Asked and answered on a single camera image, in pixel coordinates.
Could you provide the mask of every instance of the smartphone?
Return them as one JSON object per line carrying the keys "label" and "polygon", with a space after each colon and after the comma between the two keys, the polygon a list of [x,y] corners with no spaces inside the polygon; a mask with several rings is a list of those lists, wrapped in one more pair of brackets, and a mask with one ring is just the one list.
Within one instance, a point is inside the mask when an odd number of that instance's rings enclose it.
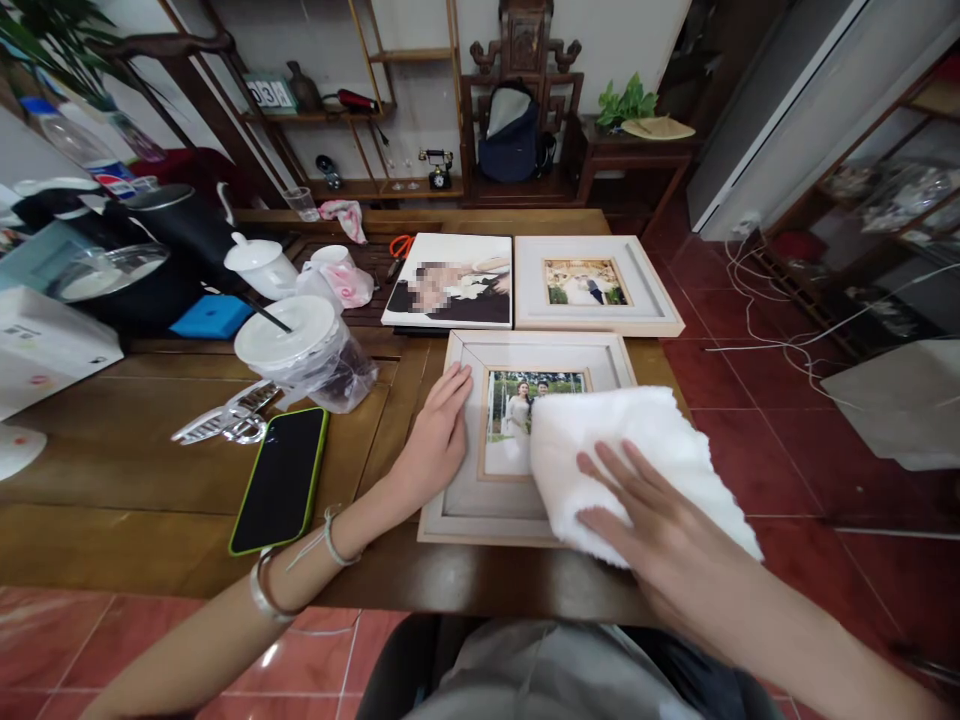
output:
{"label": "smartphone", "polygon": [[230,538],[233,556],[293,542],[310,526],[330,413],[309,408],[267,423]]}

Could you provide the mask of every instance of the orange scissors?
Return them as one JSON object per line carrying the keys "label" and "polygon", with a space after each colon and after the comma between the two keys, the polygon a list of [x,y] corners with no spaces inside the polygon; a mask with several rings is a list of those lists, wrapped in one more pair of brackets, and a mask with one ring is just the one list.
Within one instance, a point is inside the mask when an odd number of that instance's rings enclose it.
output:
{"label": "orange scissors", "polygon": [[390,254],[396,258],[390,271],[387,273],[387,282],[391,282],[400,268],[403,267],[403,261],[410,256],[410,248],[413,247],[413,238],[409,235],[401,235],[390,241]]}

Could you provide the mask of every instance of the pink cloth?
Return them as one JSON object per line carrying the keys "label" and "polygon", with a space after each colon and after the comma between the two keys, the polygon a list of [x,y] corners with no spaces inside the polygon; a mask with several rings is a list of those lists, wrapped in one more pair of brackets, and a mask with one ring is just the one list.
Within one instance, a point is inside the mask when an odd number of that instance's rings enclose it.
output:
{"label": "pink cloth", "polygon": [[327,200],[320,206],[320,217],[324,220],[339,220],[340,227],[357,245],[366,245],[367,236],[363,234],[363,213],[356,200]]}
{"label": "pink cloth", "polygon": [[363,307],[373,297],[373,278],[350,263],[327,263],[320,272],[344,308]]}

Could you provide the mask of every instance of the power outlet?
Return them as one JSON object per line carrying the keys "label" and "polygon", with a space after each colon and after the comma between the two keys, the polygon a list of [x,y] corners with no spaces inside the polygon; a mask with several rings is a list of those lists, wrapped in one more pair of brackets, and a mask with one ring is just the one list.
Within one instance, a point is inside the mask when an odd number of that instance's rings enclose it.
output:
{"label": "power outlet", "polygon": [[760,227],[760,213],[749,212],[730,228],[730,234],[734,240],[746,240],[758,227]]}

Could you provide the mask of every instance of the calendar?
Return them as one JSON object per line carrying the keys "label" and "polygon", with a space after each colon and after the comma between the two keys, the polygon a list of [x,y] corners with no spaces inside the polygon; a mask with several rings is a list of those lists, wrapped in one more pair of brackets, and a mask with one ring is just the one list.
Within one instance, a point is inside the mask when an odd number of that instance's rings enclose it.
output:
{"label": "calendar", "polygon": [[279,75],[252,73],[244,75],[243,81],[265,115],[297,114],[297,101],[287,81]]}

